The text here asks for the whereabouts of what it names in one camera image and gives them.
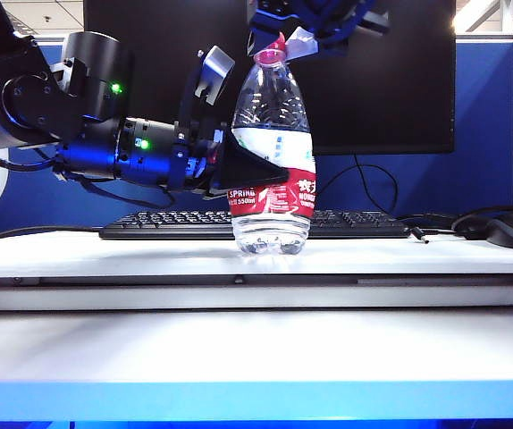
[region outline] computer monitor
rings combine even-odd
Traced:
[[[130,114],[173,122],[199,49],[218,45],[235,69],[217,103],[230,122],[253,64],[245,0],[85,0],[86,30],[136,56]],[[293,61],[315,155],[444,153],[454,149],[455,0],[376,0],[390,31],[357,31],[345,57]]]

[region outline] ceiling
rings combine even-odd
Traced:
[[[23,34],[57,35],[84,29],[82,0],[2,0],[14,28]]]
[[[458,10],[469,1],[457,0]],[[84,27],[82,0],[2,0],[2,3],[14,27],[24,34],[67,34],[82,31]],[[475,31],[500,31],[500,13],[496,12]]]

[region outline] robotic arm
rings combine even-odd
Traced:
[[[339,46],[357,25],[367,25],[372,2],[248,0],[250,49],[266,46],[288,17],[298,16],[322,38],[321,46]],[[49,66],[32,36],[14,33],[0,4],[0,148],[56,148],[42,163],[2,166],[51,167],[65,180],[121,179],[206,198],[286,181],[285,169],[241,147],[228,125],[210,114],[234,61],[218,46],[198,57],[175,123],[133,118],[128,116],[133,59],[120,42],[91,32],[71,34],[62,61]]]

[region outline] red label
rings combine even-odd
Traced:
[[[279,185],[235,189],[227,193],[232,216],[292,213],[312,217],[316,174],[289,168],[289,179]]]

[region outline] table surface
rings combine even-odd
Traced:
[[[0,420],[513,417],[513,308],[0,314]]]
[[[233,241],[115,241],[86,232],[0,240],[0,277],[263,273],[513,273],[513,249],[432,236],[309,240],[297,256],[244,255]]]

